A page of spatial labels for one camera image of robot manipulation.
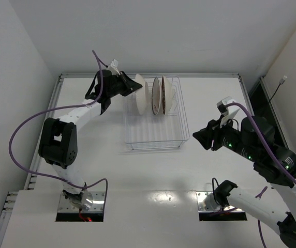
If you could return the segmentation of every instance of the cable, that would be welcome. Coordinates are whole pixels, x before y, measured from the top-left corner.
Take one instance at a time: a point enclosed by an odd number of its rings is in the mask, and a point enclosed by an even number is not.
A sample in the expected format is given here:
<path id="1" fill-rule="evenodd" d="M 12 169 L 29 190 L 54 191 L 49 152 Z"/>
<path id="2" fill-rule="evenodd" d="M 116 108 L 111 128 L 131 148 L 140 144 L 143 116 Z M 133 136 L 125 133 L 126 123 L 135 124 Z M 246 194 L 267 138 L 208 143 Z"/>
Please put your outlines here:
<path id="1" fill-rule="evenodd" d="M 95 80 L 96 80 L 96 77 L 97 77 L 97 73 L 95 74 L 95 76 L 93 78 L 93 81 L 92 81 L 90 87 L 88 88 L 88 90 L 87 90 L 87 92 L 85 94 L 85 99 L 89 99 L 89 97 L 91 96 L 92 90 L 93 90 L 93 88 L 95 86 Z"/>
<path id="2" fill-rule="evenodd" d="M 100 63 L 101 63 L 102 65 L 104 65 L 106 68 L 108 67 L 105 63 L 103 63 L 103 61 L 102 61 L 101 59 L 98 58 L 98 61 L 100 61 Z"/>
<path id="3" fill-rule="evenodd" d="M 86 218 L 83 217 L 82 214 L 81 214 L 81 211 L 82 211 L 82 209 L 79 209 L 79 218 L 82 219 L 85 222 L 86 221 L 92 222 L 92 219 L 91 218 L 89 218 L 89 217 L 86 217 Z"/>
<path id="4" fill-rule="evenodd" d="M 278 85 L 278 87 L 276 88 L 276 90 L 274 91 L 274 93 L 273 93 L 272 97 L 271 97 L 271 98 L 270 98 L 270 100 L 268 101 L 267 105 L 269 105 L 269 104 L 270 104 L 270 102 L 271 102 L 272 98 L 275 96 L 275 94 L 277 93 L 277 91 L 278 91 L 278 89 L 279 89 L 279 87 L 280 87 L 281 85 L 282 85 L 282 84 L 281 84 L 281 83 L 279 83 L 279 85 Z"/>
<path id="5" fill-rule="evenodd" d="M 229 212 L 232 212 L 234 211 L 235 209 L 238 209 L 238 208 L 230 208 L 228 210 L 220 210 L 218 212 L 213 212 L 210 214 L 210 216 L 214 216 L 214 215 L 220 215 L 220 214 L 223 214 L 223 213 L 229 213 Z"/>
<path id="6" fill-rule="evenodd" d="M 263 238 L 263 233 L 262 233 L 260 220 L 257 220 L 257 224 L 258 224 L 258 232 L 260 233 L 260 238 L 261 238 L 261 241 L 262 241 L 262 245 L 263 245 L 264 248 L 267 248 L 267 245 L 265 244 L 265 241 L 264 241 L 264 238 Z"/>
<path id="7" fill-rule="evenodd" d="M 279 84 L 278 84 L 278 87 L 277 87 L 276 90 L 274 91 L 274 93 L 273 93 L 272 97 L 269 99 L 269 101 L 268 101 L 266 104 L 263 104 L 262 106 L 260 106 L 260 107 L 257 108 L 258 110 L 260 110 L 260 109 L 266 107 L 266 108 L 263 110 L 263 113 L 261 114 L 262 116 L 263 116 L 263 115 L 265 114 L 265 112 L 267 111 L 267 107 L 269 106 L 269 104 L 270 104 L 272 98 L 276 95 L 276 93 L 277 93 L 279 87 L 285 82 L 286 79 L 287 79 L 287 76 L 283 76 L 283 77 L 280 79 Z"/>
<path id="8" fill-rule="evenodd" d="M 234 120 L 236 122 L 236 125 L 237 125 L 237 130 L 239 131 L 239 122 L 236 120 L 236 119 L 229 119 L 227 121 L 227 123 L 229 123 L 231 120 Z"/>
<path id="9" fill-rule="evenodd" d="M 215 184 L 214 184 L 214 180 L 216 181 L 217 187 L 219 186 L 219 183 L 218 183 L 218 181 L 217 181 L 217 179 L 216 179 L 215 177 L 212 178 L 212 194 L 213 194 L 213 196 L 214 196 L 214 200 L 215 200 L 215 202 L 218 203 L 218 202 L 216 201 L 216 198 L 215 198 Z"/>
<path id="10" fill-rule="evenodd" d="M 267 189 L 268 189 L 268 186 L 265 186 L 263 188 L 263 190 L 261 191 L 261 193 L 259 193 L 257 196 L 255 196 L 255 198 L 260 198 L 261 199 L 262 195 L 264 194 L 265 191 L 267 191 Z"/>
<path id="11" fill-rule="evenodd" d="M 82 219 L 83 221 L 86 221 L 86 219 L 81 215 L 81 210 L 82 209 L 79 209 L 79 218 Z"/>
<path id="12" fill-rule="evenodd" d="M 247 115 L 251 125 L 253 126 L 255 132 L 257 133 L 259 139 L 261 140 L 263 147 L 266 149 L 267 153 L 269 154 L 269 156 L 271 157 L 271 159 L 273 160 L 273 162 L 279 167 L 279 169 L 287 176 L 287 178 L 289 178 L 295 185 L 296 185 L 296 180 L 292 177 L 291 174 L 289 174 L 289 172 L 280 164 L 280 162 L 278 161 L 278 159 L 276 158 L 276 156 L 273 154 L 272 150 L 270 149 L 269 145 L 267 144 L 267 142 L 265 141 L 261 131 L 259 130 L 256 122 L 254 121 L 253 117 L 251 116 L 251 114 L 248 112 L 248 110 L 241 105 L 240 103 L 237 102 L 232 102 L 230 104 L 225 105 L 225 107 L 230 107 L 230 106 L 238 106 L 239 108 L 242 109 L 243 112 L 245 112 L 245 114 Z"/>
<path id="13" fill-rule="evenodd" d="M 108 192 L 108 180 L 106 178 L 102 178 L 100 180 L 98 180 L 97 182 L 91 184 L 91 185 L 88 185 L 88 186 L 78 186 L 78 185 L 75 185 L 67 180 L 65 180 L 64 178 L 61 178 L 61 177 L 57 177 L 57 176 L 53 176 L 53 175 L 49 175 L 49 174 L 45 174 L 45 173 L 40 173 L 40 172 L 35 172 L 33 170 L 30 170 L 30 169 L 27 169 L 25 168 L 24 166 L 22 166 L 15 158 L 14 158 L 14 155 L 13 155 L 13 152 L 12 152 L 12 143 L 13 143 L 13 139 L 14 137 L 16 136 L 16 134 L 18 133 L 18 131 L 27 123 L 29 122 L 30 120 L 34 119 L 35 117 L 37 116 L 40 116 L 40 115 L 43 115 L 43 114 L 46 114 L 48 112 L 51 112 L 51 111 L 56 111 L 56 110 L 64 110 L 64 109 L 72 109 L 72 108 L 75 108 L 75 107 L 86 107 L 87 105 L 93 105 L 95 102 L 97 102 L 101 95 L 102 95 L 102 91 L 103 91 L 103 74 L 102 74 L 102 67 L 101 67 L 101 59 L 97 56 L 97 54 L 95 53 L 94 50 L 92 50 L 95 58 L 96 58 L 96 61 L 97 61 L 97 64 L 98 64 L 98 68 L 99 68 L 99 72 L 100 72 L 100 78 L 101 78 L 101 89 L 100 89 L 100 92 L 97 96 L 97 98 L 88 103 L 88 104 L 78 104 L 78 105 L 69 105 L 69 106 L 62 106 L 62 107 L 54 107 L 54 108 L 50 108 L 48 110 L 44 110 L 44 111 L 41 111 L 39 113 L 36 113 L 35 115 L 32 115 L 31 117 L 29 117 L 28 119 L 24 120 L 16 129 L 15 131 L 13 132 L 11 138 L 10 138 L 10 141 L 9 141 L 9 154 L 10 154 L 10 157 L 12 159 L 12 161 L 15 163 L 15 165 L 17 167 L 19 167 L 20 169 L 22 169 L 23 171 L 27 172 L 27 173 L 31 173 L 31 174 L 34 174 L 34 175 L 38 175 L 38 176 L 44 176 L 44 177 L 50 177 L 50 178 L 54 178 L 54 179 L 57 179 L 57 180 L 60 180 L 62 182 L 65 182 L 69 185 L 71 185 L 72 187 L 74 188 L 78 188 L 78 189 L 88 189 L 88 188 L 91 188 L 97 184 L 99 184 L 100 182 L 102 181 L 105 181 L 106 182 L 106 194 L 105 194 L 105 202 L 103 204 L 103 214 L 104 214 L 104 211 L 105 211 L 105 205 L 106 205 L 106 199 L 107 199 L 107 192 Z"/>

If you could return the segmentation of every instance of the dish rack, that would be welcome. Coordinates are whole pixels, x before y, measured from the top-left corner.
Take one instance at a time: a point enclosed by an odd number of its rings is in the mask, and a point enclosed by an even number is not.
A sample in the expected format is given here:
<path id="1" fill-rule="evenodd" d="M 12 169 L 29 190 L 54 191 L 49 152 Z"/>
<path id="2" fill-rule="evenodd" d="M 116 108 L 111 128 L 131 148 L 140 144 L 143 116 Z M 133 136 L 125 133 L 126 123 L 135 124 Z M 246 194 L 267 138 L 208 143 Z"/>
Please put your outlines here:
<path id="1" fill-rule="evenodd" d="M 154 115 L 151 105 L 155 77 L 146 77 L 149 101 L 143 115 L 137 109 L 135 93 L 124 100 L 125 143 L 128 150 L 144 151 L 180 148 L 189 139 L 185 106 L 177 76 L 167 76 L 172 85 L 172 107 L 168 114 Z"/>

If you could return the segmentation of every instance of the black cable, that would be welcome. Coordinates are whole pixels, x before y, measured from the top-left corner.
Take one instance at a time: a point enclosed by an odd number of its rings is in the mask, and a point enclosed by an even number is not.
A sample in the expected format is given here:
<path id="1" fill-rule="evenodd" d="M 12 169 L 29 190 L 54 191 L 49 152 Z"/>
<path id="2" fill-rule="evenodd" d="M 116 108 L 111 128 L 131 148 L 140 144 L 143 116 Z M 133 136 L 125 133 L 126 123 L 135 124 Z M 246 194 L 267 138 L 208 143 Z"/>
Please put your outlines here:
<path id="1" fill-rule="evenodd" d="M 269 105 L 269 104 L 270 104 L 270 102 L 271 102 L 272 98 L 275 96 L 275 94 L 277 93 L 277 91 L 278 91 L 278 89 L 279 89 L 279 87 L 280 87 L 281 85 L 282 85 L 282 84 L 281 84 L 281 83 L 279 83 L 279 85 L 278 85 L 278 87 L 276 88 L 276 90 L 274 91 L 274 93 L 273 93 L 272 97 L 271 97 L 271 98 L 270 98 L 270 100 L 268 101 L 267 105 Z"/>
<path id="2" fill-rule="evenodd" d="M 90 85 L 90 87 L 88 88 L 88 91 L 86 92 L 85 94 L 85 99 L 89 99 L 93 94 L 92 94 L 92 90 L 95 86 L 95 80 L 96 80 L 96 77 L 97 77 L 97 73 L 95 74 L 94 78 L 93 78 L 93 81 Z"/>
<path id="3" fill-rule="evenodd" d="M 106 193 L 105 193 L 105 202 L 103 203 L 103 211 L 102 211 L 103 218 L 105 217 L 107 194 L 108 194 L 108 180 L 105 179 L 105 182 L 106 182 Z"/>
<path id="4" fill-rule="evenodd" d="M 105 63 L 103 63 L 103 61 L 101 59 L 99 59 L 99 61 L 102 65 L 104 65 L 106 68 L 108 68 L 108 66 Z"/>
<path id="5" fill-rule="evenodd" d="M 271 100 L 272 100 L 272 99 L 274 98 L 274 96 L 276 95 L 277 91 L 279 90 L 279 87 L 284 83 L 284 81 L 280 81 L 280 82 L 279 82 L 278 87 L 277 87 L 276 90 L 274 91 L 272 97 L 268 100 L 268 102 L 267 102 L 266 104 L 264 104 L 263 106 L 261 106 L 261 107 L 258 108 L 258 110 L 263 109 L 262 114 L 261 114 L 260 116 L 264 116 L 264 115 L 265 115 L 265 113 L 266 113 L 266 111 L 267 111 L 267 109 L 268 109 L 268 107 L 269 107 L 269 104 L 270 104 Z"/>
<path id="6" fill-rule="evenodd" d="M 212 194 L 214 196 L 215 202 L 218 204 L 218 202 L 216 201 L 216 198 L 215 198 L 215 183 L 214 183 L 214 181 L 216 181 L 217 187 L 219 186 L 219 183 L 215 177 L 212 178 Z"/>
<path id="7" fill-rule="evenodd" d="M 231 121 L 231 120 L 234 120 L 235 122 L 236 122 L 236 124 L 237 124 L 237 130 L 239 131 L 239 122 L 236 120 L 236 119 L 229 119 L 228 121 L 227 121 L 227 123 L 229 122 L 229 121 Z"/>

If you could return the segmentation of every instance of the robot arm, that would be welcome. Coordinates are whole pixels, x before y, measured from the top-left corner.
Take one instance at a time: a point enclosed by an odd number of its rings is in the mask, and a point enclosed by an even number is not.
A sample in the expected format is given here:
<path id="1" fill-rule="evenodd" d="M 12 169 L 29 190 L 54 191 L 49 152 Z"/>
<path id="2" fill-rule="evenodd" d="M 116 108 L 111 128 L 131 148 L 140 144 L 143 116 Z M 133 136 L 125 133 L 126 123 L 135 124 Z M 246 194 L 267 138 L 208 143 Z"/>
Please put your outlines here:
<path id="1" fill-rule="evenodd" d="M 252 161 L 254 170 L 271 183 L 291 212 L 273 210 L 229 181 L 223 182 L 215 190 L 215 197 L 206 198 L 206 205 L 216 206 L 215 210 L 219 206 L 228 205 L 241 208 L 272 228 L 288 247 L 296 247 L 296 185 L 270 158 L 247 117 L 242 120 L 240 131 L 232 127 L 231 119 L 239 108 L 226 107 L 230 102 L 235 101 L 227 98 L 219 102 L 217 107 L 221 112 L 220 119 L 211 120 L 205 129 L 194 133 L 193 137 L 206 150 L 216 151 L 224 146 Z M 253 116 L 253 119 L 282 167 L 296 179 L 296 155 L 291 150 L 274 144 L 275 129 L 264 118 Z"/>
<path id="2" fill-rule="evenodd" d="M 120 94 L 127 96 L 142 87 L 141 84 L 131 80 L 123 71 L 119 72 L 115 61 L 102 70 L 103 88 L 101 78 L 97 73 L 82 102 L 83 107 L 73 109 L 68 114 L 60 118 L 48 118 L 43 123 L 42 134 L 39 144 L 39 155 L 51 164 L 57 174 L 79 187 L 86 186 L 84 180 L 79 175 L 79 171 L 72 164 L 78 154 L 77 132 L 81 130 L 93 118 L 103 114 L 111 104 L 111 98 Z M 69 198 L 75 206 L 86 209 L 87 190 L 75 188 L 63 182 L 63 194 Z"/>

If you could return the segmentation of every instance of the white table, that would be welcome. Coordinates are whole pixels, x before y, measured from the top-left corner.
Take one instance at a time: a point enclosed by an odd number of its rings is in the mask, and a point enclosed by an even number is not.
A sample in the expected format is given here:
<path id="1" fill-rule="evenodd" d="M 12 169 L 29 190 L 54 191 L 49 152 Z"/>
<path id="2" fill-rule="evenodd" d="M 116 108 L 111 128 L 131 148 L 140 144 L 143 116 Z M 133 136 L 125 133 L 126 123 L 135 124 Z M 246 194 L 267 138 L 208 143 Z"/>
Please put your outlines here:
<path id="1" fill-rule="evenodd" d="M 190 134 L 219 117 L 216 103 L 222 98 L 246 104 L 236 77 L 180 80 Z M 91 81 L 65 78 L 57 106 L 80 103 Z M 2 247 L 262 247 L 257 221 L 249 215 L 248 221 L 200 222 L 195 194 L 211 190 L 212 177 L 259 193 L 268 184 L 252 163 L 226 148 L 205 151 L 192 137 L 176 151 L 127 152 L 122 109 L 122 97 L 113 98 L 109 109 L 78 133 L 75 163 L 83 179 L 87 184 L 109 180 L 104 222 L 55 222 L 62 185 L 38 176 L 33 191 L 20 191 Z M 39 171 L 55 175 L 44 160 Z M 91 190 L 104 187 L 101 183 Z M 287 210 L 270 188 L 262 200 Z M 268 247 L 285 247 L 264 224 L 263 235 Z"/>

